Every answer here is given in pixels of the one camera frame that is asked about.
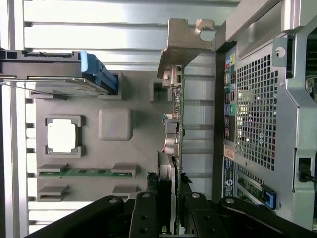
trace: aluminum panel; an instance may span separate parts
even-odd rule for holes
[[[213,125],[213,114],[213,106],[185,105],[184,125]]]
[[[29,197],[37,196],[36,178],[28,178],[28,196]]]
[[[28,148],[28,149],[36,149],[36,140],[35,140],[35,138],[26,139],[26,148]]]
[[[206,66],[191,66],[190,64],[185,68],[185,77],[186,76],[215,76],[215,68],[214,67],[206,67]]]
[[[26,123],[35,123],[35,104],[28,103],[25,106],[25,110],[28,112],[26,114]]]
[[[171,15],[173,18],[188,19],[195,24],[197,19],[209,19],[211,16],[218,25],[231,14],[237,3],[227,1],[222,6],[211,2],[186,4],[180,3],[116,3],[95,1],[26,1],[24,4],[25,21],[58,22],[58,23],[129,23],[129,24],[161,24],[167,26]]]
[[[36,173],[36,153],[28,153],[26,156],[27,162],[27,172],[28,173]]]
[[[39,229],[42,229],[43,227],[47,226],[48,224],[49,223],[45,223],[44,225],[30,225],[30,228],[29,228],[30,234],[38,231]]]
[[[4,165],[4,188],[5,188],[5,227],[11,231],[10,238],[19,236],[19,191],[18,191],[18,161],[17,158],[17,125],[16,110],[16,91],[10,87],[2,88],[2,110],[3,110],[3,165]]]
[[[243,31],[259,20],[280,0],[243,0],[226,20],[226,41],[234,40],[239,31]]]
[[[26,129],[26,137],[27,138],[35,138],[35,128],[27,128]]]
[[[182,166],[186,173],[212,173],[212,155],[183,155]]]
[[[24,31],[27,48],[161,50],[167,40],[167,30],[155,27],[35,25]]]
[[[14,49],[14,46],[13,46],[14,39],[11,38],[12,32],[10,31],[10,27],[11,27],[13,21],[12,21],[12,19],[9,19],[9,17],[10,17],[9,1],[0,1],[0,16],[1,16],[1,21],[0,21],[1,47],[5,48],[5,49],[13,50]]]
[[[186,100],[214,100],[215,81],[186,80]]]
[[[282,30],[290,31],[306,26],[316,17],[317,2],[315,0],[284,0],[281,11]]]
[[[52,210],[77,210],[92,202],[29,202],[30,210],[46,210],[49,206]]]
[[[210,80],[215,80],[215,78],[212,76],[207,77],[207,76],[200,76],[200,75],[187,75],[186,80],[188,80],[188,81],[210,81]]]
[[[54,210],[54,211],[50,211],[47,212],[45,210],[31,210],[29,212],[29,219],[31,221],[41,221],[41,222],[54,222],[57,221],[58,219],[61,219],[71,213],[73,213],[74,210]]]
[[[213,142],[211,140],[183,140],[184,149],[204,149],[211,150]]]
[[[213,130],[186,130],[185,140],[213,139]]]
[[[211,199],[212,194],[211,179],[206,178],[189,178],[193,183],[189,184],[192,191],[204,191],[207,199]]]
[[[74,50],[71,49],[32,49],[33,52],[49,52],[49,53],[71,53]],[[96,57],[104,63],[107,68],[111,65],[137,65],[137,66],[155,66],[158,67],[161,50],[88,50],[90,54],[96,55]],[[193,66],[206,66],[213,67],[215,65],[213,52],[201,53],[190,64]],[[186,78],[187,80],[208,80],[203,77],[198,78]]]

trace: screw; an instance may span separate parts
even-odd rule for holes
[[[308,85],[308,87],[313,87],[314,86],[314,82],[308,82],[307,85]]]
[[[286,50],[283,47],[279,46],[276,48],[275,53],[277,57],[282,58],[286,55]]]
[[[192,194],[192,197],[193,197],[193,198],[199,198],[200,195],[199,195],[198,193],[193,193],[193,194]]]
[[[215,234],[215,233],[216,233],[216,229],[215,229],[215,228],[210,228],[210,229],[209,229],[209,233]]]
[[[227,199],[226,199],[226,203],[232,204],[232,203],[234,203],[234,200],[231,199],[231,198],[227,198]]]

